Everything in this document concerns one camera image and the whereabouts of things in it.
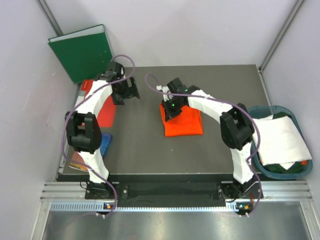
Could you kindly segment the orange t-shirt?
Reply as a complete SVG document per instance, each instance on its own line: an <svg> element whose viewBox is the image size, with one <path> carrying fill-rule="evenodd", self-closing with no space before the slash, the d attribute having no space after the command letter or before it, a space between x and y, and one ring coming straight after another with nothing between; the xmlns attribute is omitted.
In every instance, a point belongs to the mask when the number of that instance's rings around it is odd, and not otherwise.
<svg viewBox="0 0 320 240"><path fill-rule="evenodd" d="M179 116L165 121L165 109L160 103L161 120L164 125L165 137L183 137L203 135L203 123L201 112L189 106L184 106Z"/></svg>

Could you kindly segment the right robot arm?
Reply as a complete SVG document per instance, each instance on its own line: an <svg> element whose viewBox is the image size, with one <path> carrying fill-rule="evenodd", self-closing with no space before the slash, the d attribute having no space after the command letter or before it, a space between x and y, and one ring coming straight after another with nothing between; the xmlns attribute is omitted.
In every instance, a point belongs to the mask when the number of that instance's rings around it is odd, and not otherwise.
<svg viewBox="0 0 320 240"><path fill-rule="evenodd" d="M251 146L255 124L242 103L218 100L197 86L186 87L179 78L158 85L162 93L161 119L167 137L203 134L201 113L220 125L221 138L230 149L233 163L233 192L224 197L245 198L252 191L254 172L251 165Z"/></svg>

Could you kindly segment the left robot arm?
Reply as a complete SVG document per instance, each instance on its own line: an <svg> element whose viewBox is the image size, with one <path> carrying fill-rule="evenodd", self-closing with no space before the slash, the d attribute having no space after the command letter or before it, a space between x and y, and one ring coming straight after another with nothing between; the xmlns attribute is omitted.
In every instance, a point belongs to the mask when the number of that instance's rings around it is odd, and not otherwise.
<svg viewBox="0 0 320 240"><path fill-rule="evenodd" d="M135 79L126 78L124 66L116 61L110 62L106 71L96 76L82 103L65 116L67 143L82 157L89 173L86 190L105 199L113 194L114 187L107 182L110 172L101 154L103 134L97 116L109 97L114 105L140 98Z"/></svg>

